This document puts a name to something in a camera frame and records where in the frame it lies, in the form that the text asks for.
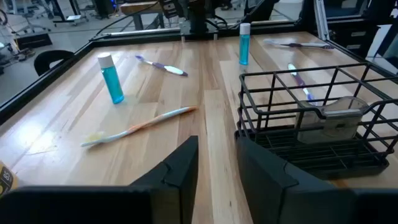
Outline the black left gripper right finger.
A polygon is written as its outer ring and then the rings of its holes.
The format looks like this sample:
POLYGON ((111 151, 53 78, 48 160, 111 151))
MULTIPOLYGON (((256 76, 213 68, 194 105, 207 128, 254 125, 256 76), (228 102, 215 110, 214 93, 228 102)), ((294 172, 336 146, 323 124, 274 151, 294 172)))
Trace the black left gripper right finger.
POLYGON ((337 188, 246 137, 236 145, 254 223, 397 223, 396 189, 337 188))

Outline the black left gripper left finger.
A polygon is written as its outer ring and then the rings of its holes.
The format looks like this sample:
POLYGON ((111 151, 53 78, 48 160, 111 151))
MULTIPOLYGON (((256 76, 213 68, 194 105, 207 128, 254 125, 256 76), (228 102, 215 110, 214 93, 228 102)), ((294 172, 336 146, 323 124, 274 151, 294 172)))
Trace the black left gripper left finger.
POLYGON ((1 197, 1 223, 191 223, 198 136, 125 186, 26 186, 1 197))

